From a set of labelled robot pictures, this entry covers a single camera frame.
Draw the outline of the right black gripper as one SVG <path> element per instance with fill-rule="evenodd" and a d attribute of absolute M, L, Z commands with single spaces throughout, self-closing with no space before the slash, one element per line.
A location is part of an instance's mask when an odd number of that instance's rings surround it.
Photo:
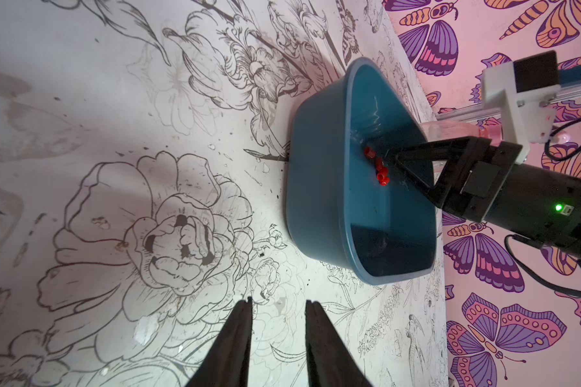
<path fill-rule="evenodd" d="M 392 163 L 434 206 L 487 221 L 581 260 L 581 178 L 514 159 L 521 146 L 459 137 L 393 150 Z M 434 161 L 444 161 L 438 178 Z"/>

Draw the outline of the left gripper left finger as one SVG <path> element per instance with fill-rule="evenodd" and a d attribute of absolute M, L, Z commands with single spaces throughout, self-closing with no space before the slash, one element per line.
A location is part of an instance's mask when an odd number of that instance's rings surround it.
<path fill-rule="evenodd" d="M 240 300 L 187 386 L 247 386 L 253 299 Z"/>

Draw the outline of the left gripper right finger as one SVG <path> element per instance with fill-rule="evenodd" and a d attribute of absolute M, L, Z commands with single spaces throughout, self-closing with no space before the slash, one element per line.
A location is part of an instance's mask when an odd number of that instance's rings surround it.
<path fill-rule="evenodd" d="M 306 301 L 309 386 L 371 386 L 320 303 Z"/>

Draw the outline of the teal plastic storage box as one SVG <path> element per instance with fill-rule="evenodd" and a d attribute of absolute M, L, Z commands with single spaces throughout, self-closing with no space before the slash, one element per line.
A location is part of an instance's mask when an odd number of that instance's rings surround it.
<path fill-rule="evenodd" d="M 437 253 L 435 206 L 393 165 L 393 148 L 424 133 L 378 66 L 359 58 L 305 100 L 290 129 L 287 229 L 303 255 L 354 272 L 369 285 L 429 274 Z M 378 183 L 363 148 L 389 169 Z"/>

